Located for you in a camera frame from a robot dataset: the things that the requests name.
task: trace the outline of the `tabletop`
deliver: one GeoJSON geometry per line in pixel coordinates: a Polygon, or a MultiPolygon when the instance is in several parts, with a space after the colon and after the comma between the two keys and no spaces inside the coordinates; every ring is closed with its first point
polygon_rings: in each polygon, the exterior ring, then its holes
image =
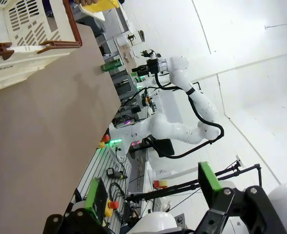
{"type": "Polygon", "coordinates": [[[0,234],[42,233],[63,214],[120,107],[91,28],[83,46],[0,90],[0,234]]]}

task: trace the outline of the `red button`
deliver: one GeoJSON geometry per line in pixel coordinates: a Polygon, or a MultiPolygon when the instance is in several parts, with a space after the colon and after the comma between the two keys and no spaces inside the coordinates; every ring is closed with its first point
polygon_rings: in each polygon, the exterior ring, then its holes
{"type": "Polygon", "coordinates": [[[118,201],[111,201],[111,202],[109,203],[109,207],[110,207],[111,209],[117,209],[117,208],[119,207],[118,201]]]}

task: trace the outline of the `green can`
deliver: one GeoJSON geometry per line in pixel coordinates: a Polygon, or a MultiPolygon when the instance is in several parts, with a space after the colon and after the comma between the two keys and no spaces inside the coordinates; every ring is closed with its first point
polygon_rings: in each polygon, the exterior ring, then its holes
{"type": "Polygon", "coordinates": [[[120,58],[118,58],[118,59],[115,59],[111,62],[107,62],[107,63],[101,65],[101,70],[103,72],[108,72],[108,71],[113,70],[117,67],[121,67],[122,65],[123,65],[122,60],[120,58]]]}

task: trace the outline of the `yellow container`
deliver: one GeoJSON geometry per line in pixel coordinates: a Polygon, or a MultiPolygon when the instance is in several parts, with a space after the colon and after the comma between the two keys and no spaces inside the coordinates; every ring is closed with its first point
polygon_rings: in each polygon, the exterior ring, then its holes
{"type": "Polygon", "coordinates": [[[100,12],[109,10],[112,8],[119,8],[118,1],[117,0],[98,0],[98,3],[91,4],[90,6],[86,5],[83,6],[83,8],[87,11],[91,12],[100,12]]]}

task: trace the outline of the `black stand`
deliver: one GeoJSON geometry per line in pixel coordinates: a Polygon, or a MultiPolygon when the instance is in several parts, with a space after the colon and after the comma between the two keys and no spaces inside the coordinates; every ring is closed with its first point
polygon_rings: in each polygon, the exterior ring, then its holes
{"type": "MultiPolygon", "coordinates": [[[[239,167],[240,167],[240,163],[237,162],[234,166],[231,166],[228,169],[219,171],[219,172],[215,173],[215,175],[216,176],[220,176],[220,175],[223,175],[225,173],[234,171],[234,173],[232,173],[230,175],[225,175],[223,177],[219,177],[218,178],[218,180],[225,180],[225,179],[229,179],[229,178],[232,178],[232,177],[239,176],[240,174],[245,173],[245,172],[249,172],[249,171],[251,171],[253,169],[257,169],[258,170],[258,178],[259,178],[259,186],[262,186],[260,164],[255,164],[255,165],[253,165],[251,167],[248,167],[248,168],[246,168],[244,170],[239,170],[239,167]]],[[[198,183],[198,179],[195,179],[195,180],[192,180],[192,181],[189,181],[189,182],[186,182],[186,183],[173,185],[173,186],[170,186],[168,188],[152,191],[152,192],[149,192],[149,193],[130,194],[127,197],[125,197],[125,200],[126,201],[132,201],[132,202],[139,202],[140,200],[156,199],[156,198],[160,198],[160,197],[164,197],[164,196],[170,196],[170,195],[173,195],[173,194],[179,194],[179,193],[182,193],[182,192],[195,190],[197,188],[200,188],[200,185],[198,183]]]]}

